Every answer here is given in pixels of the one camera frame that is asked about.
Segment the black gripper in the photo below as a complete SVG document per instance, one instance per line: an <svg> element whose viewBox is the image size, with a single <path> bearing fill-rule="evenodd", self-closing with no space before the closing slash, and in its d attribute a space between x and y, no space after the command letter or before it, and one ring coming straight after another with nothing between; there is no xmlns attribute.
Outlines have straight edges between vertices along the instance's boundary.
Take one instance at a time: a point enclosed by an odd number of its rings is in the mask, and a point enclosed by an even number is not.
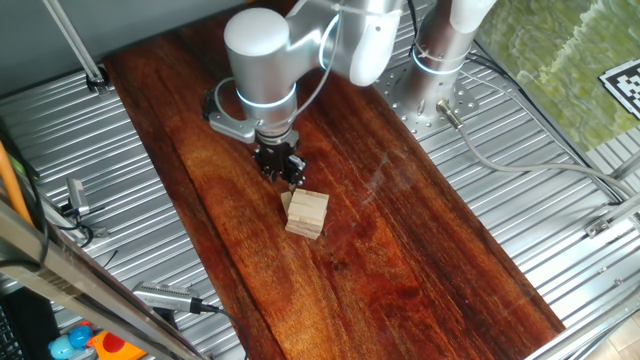
<svg viewBox="0 0 640 360"><path fill-rule="evenodd" d="M298 141L279 144L258 142L253 158L269 181L277 180L278 172L275 170L285 169L290 185L302 185L305 182L306 160L296 155L298 146Z"/></svg>

